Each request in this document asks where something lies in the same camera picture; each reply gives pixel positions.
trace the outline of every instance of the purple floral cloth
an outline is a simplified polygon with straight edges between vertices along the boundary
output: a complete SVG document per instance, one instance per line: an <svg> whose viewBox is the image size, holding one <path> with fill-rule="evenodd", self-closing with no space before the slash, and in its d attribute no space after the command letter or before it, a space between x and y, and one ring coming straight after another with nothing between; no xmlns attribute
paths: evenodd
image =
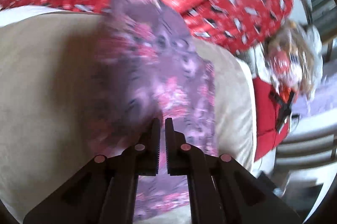
<svg viewBox="0 0 337 224"><path fill-rule="evenodd" d="M155 117L173 118L188 143L217 154L213 65L198 56L192 40L182 17L160 0L111 0L92 77L94 154L120 154ZM167 174L162 128L159 172L139 177L134 221L187 204L186 176Z"/></svg>

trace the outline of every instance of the beige surface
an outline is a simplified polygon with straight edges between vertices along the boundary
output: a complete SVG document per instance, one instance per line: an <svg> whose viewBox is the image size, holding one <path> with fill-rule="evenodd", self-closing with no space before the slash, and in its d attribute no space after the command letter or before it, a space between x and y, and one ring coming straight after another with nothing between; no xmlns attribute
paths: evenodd
<svg viewBox="0 0 337 224"><path fill-rule="evenodd" d="M0 28L0 198L20 222L89 160L81 118L99 19L46 14ZM196 44L215 62L220 151L250 169L251 103L242 70L225 50ZM189 217L185 207L164 218L185 224Z"/></svg>

